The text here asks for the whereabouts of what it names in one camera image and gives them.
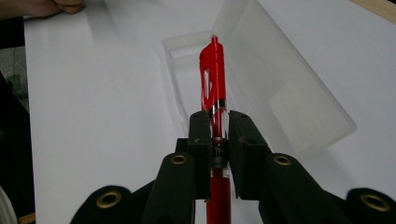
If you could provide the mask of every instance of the transparent plastic tray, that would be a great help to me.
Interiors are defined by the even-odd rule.
[[[224,47],[228,110],[249,114],[273,151],[302,156],[356,130],[261,4],[226,0],[212,31],[163,41],[186,134],[201,109],[199,53],[212,35]]]

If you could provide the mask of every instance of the black fabric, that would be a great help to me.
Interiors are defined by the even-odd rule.
[[[0,21],[0,49],[24,46],[23,18]]]
[[[0,72],[0,186],[17,217],[35,211],[30,136],[29,114]]]

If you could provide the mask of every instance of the white surface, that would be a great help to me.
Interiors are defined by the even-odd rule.
[[[260,2],[358,127],[301,162],[339,196],[395,199],[396,25],[346,0]],[[162,40],[210,30],[221,5],[113,0],[25,23],[37,223],[68,223],[105,185],[155,178],[182,135]],[[260,223],[256,204],[233,210],[233,223]]]

